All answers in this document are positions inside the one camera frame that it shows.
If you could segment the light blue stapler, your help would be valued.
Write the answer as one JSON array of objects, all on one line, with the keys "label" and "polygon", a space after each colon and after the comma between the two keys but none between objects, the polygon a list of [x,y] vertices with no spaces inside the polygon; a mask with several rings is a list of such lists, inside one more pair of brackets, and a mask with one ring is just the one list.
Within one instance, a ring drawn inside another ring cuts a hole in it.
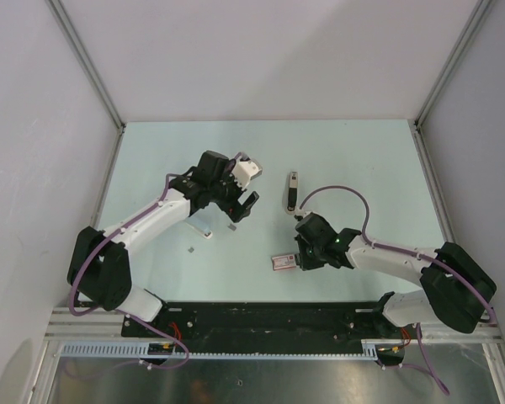
[{"label": "light blue stapler", "polygon": [[213,231],[205,221],[202,221],[197,217],[191,216],[187,218],[185,222],[189,227],[198,232],[204,239],[209,240],[212,238]]}]

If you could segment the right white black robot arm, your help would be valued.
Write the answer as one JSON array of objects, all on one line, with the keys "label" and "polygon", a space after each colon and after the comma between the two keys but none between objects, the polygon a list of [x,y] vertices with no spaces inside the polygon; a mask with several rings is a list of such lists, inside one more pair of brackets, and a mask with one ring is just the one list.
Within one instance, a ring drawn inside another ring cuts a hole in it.
[{"label": "right white black robot arm", "polygon": [[344,228],[336,232],[316,213],[298,216],[295,230],[299,266],[313,270],[370,269],[410,282],[420,289],[387,293],[380,311],[371,317],[373,331],[390,338],[411,323],[442,322],[470,334],[497,292],[495,282],[461,246],[445,242],[440,248],[387,247],[367,243],[362,232]]}]

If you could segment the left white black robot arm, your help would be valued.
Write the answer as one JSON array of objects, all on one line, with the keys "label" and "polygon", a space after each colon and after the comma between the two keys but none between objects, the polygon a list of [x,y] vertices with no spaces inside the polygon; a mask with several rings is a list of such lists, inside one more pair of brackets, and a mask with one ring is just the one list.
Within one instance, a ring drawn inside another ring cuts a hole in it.
[{"label": "left white black robot arm", "polygon": [[205,151],[185,173],[167,174],[161,195],[129,218],[103,230],[82,229],[67,273],[70,312],[81,316],[75,308],[76,296],[81,294],[95,308],[139,318],[141,328],[153,337],[165,333],[169,316],[162,311],[163,301],[134,284],[131,257],[210,204],[234,223],[248,217],[259,195],[252,192],[244,202],[239,199],[262,172],[258,162],[241,153],[229,158]]}]

